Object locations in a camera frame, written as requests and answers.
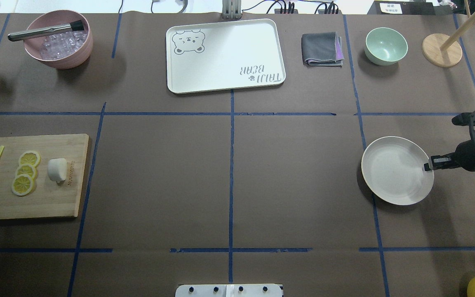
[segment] folded cloth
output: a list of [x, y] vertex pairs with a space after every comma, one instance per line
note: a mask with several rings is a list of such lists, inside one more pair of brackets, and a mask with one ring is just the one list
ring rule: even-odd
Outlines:
[[302, 35], [302, 58], [310, 66], [342, 66], [341, 37], [337, 32]]

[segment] white tray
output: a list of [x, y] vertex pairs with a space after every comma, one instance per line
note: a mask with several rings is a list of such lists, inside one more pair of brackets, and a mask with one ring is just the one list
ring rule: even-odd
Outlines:
[[168, 89], [176, 94], [274, 86], [285, 80], [271, 19], [171, 27], [166, 64]]

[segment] wooden base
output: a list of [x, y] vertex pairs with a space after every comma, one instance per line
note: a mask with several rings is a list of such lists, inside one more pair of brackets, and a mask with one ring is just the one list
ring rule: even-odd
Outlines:
[[451, 67], [460, 62], [463, 51], [457, 41], [446, 50], [441, 50], [441, 45], [449, 38], [450, 36], [440, 33], [427, 36], [422, 46], [424, 57], [439, 67]]

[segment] metal bracket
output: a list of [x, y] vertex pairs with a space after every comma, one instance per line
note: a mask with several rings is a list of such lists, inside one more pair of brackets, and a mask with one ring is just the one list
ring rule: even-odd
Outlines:
[[223, 0], [223, 19], [241, 19], [241, 0]]

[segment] mint green bowl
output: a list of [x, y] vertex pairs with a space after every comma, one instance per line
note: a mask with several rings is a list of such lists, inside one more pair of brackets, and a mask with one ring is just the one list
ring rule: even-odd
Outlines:
[[387, 66], [406, 56], [408, 43], [402, 34], [392, 28], [375, 28], [366, 36], [364, 52], [371, 62]]

